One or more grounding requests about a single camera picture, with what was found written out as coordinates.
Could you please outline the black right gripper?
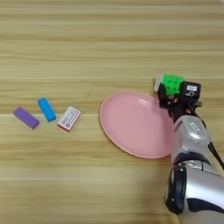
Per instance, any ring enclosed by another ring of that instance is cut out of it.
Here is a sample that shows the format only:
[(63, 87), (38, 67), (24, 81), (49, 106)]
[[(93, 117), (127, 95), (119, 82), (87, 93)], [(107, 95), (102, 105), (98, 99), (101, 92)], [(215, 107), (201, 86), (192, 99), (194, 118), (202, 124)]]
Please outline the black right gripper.
[(202, 107), (202, 101), (190, 103), (179, 98), (177, 94), (174, 96), (166, 95), (166, 87), (163, 83), (159, 85), (157, 95), (159, 98), (159, 106), (168, 111), (169, 117), (176, 122), (181, 116), (198, 116), (196, 108)]

